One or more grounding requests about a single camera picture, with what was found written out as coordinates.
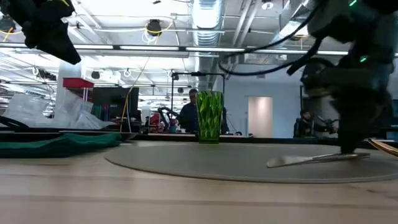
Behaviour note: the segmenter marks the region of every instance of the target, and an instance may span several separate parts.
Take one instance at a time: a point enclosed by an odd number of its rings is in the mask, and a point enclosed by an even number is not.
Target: man
[[[336,129],[330,129],[326,126],[317,124],[312,119],[311,113],[308,110],[302,110],[300,112],[301,118],[296,120],[294,124],[294,137],[295,138],[305,138],[305,137],[315,137],[315,131],[318,132],[329,132],[333,134]]]
[[[189,91],[190,102],[184,105],[180,116],[177,118],[180,121],[181,128],[185,128],[187,133],[198,131],[197,93],[198,90],[196,89]]]

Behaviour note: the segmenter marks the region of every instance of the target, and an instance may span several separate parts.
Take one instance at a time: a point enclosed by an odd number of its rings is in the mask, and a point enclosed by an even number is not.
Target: gray circular mat
[[[398,161],[378,151],[368,159],[267,168],[267,161],[284,156],[318,156],[339,152],[335,146],[247,145],[198,143],[165,146],[122,146],[106,159],[113,164],[158,174],[215,180],[273,183],[347,183],[398,177]]]

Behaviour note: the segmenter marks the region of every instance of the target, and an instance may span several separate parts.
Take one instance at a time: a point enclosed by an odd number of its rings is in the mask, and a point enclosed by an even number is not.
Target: desk
[[[1,159],[1,223],[388,224],[398,220],[396,180],[331,185],[199,180],[126,169],[103,156],[104,152],[69,159]]]

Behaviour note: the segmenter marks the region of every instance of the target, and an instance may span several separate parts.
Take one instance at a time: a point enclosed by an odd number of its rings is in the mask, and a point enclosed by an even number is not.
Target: white door
[[[272,98],[250,96],[248,134],[255,138],[272,138]]]

